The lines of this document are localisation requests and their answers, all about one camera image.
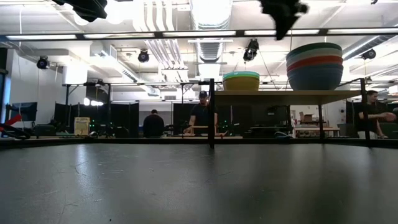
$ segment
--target baseball cap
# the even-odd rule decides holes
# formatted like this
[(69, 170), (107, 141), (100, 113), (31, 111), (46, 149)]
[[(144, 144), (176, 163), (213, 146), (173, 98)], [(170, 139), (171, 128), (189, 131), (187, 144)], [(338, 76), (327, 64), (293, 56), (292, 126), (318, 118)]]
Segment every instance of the baseball cap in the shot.
[(199, 92), (199, 98), (200, 99), (203, 99), (203, 98), (206, 98), (206, 97), (207, 97), (207, 92), (206, 91)]

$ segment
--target yellow bowl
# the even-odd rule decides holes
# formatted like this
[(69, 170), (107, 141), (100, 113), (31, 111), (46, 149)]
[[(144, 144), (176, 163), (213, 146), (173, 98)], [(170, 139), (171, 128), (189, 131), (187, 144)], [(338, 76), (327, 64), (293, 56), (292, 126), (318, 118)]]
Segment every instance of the yellow bowl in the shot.
[(258, 91), (260, 80), (252, 77), (234, 77), (223, 81), (224, 90), (252, 90)]

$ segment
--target person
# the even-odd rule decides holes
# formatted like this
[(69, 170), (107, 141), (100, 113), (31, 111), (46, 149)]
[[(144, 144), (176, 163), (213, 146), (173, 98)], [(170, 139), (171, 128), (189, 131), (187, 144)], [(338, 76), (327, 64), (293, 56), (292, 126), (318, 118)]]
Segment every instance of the person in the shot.
[[(199, 104), (195, 105), (191, 111), (191, 118), (189, 120), (190, 127), (184, 130), (184, 133), (191, 133), (192, 126), (208, 126), (209, 122), (209, 103), (208, 103), (208, 95), (206, 91), (199, 92)], [(214, 124), (215, 127), (218, 122), (218, 112), (215, 108), (214, 112)], [(205, 134), (207, 133), (207, 129), (195, 129), (195, 134)]]
[[(366, 92), (366, 96), (368, 98), (368, 103), (366, 105), (360, 104), (355, 107), (355, 128), (358, 132), (358, 136), (360, 139), (365, 139), (365, 129), (369, 128), (370, 138), (377, 139), (377, 136), (380, 138), (387, 138), (386, 135), (383, 134), (379, 119), (386, 119), (390, 116), (390, 113), (377, 113), (377, 109), (375, 107), (375, 102), (377, 100), (378, 92), (374, 90), (369, 90)], [(368, 120), (364, 120), (363, 111), (366, 109), (368, 111)]]
[(145, 138), (160, 138), (163, 135), (164, 122), (157, 114), (157, 110), (152, 110), (150, 115), (145, 118), (143, 131)]

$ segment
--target dark gray table surface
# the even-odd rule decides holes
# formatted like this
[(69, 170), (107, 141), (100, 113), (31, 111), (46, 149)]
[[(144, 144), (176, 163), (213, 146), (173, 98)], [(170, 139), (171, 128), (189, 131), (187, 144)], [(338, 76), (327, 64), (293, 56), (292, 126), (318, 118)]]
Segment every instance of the dark gray table surface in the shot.
[(398, 151), (88, 144), (0, 151), (0, 223), (398, 223)]

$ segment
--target black shirt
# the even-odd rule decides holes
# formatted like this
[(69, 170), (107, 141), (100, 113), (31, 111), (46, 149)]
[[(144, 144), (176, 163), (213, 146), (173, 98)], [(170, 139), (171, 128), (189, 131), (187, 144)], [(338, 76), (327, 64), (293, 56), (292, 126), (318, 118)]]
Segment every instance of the black shirt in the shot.
[[(377, 109), (374, 105), (369, 105), (366, 104), (366, 109), (368, 111), (368, 114), (378, 114)], [(359, 113), (364, 111), (364, 105), (360, 104), (355, 107), (354, 112), (355, 112), (355, 128), (356, 131), (365, 131), (366, 125), (369, 127), (369, 131), (372, 131), (374, 133), (377, 133), (377, 119), (368, 119), (367, 122), (365, 120), (359, 118)]]
[[(209, 124), (209, 104), (207, 106), (202, 104), (197, 104), (193, 107), (191, 111), (191, 116), (195, 116), (194, 126), (208, 126)], [(195, 129), (195, 134), (207, 133), (207, 129)]]
[(151, 114), (145, 118), (143, 129), (145, 138), (159, 137), (164, 132), (163, 119), (157, 114)]

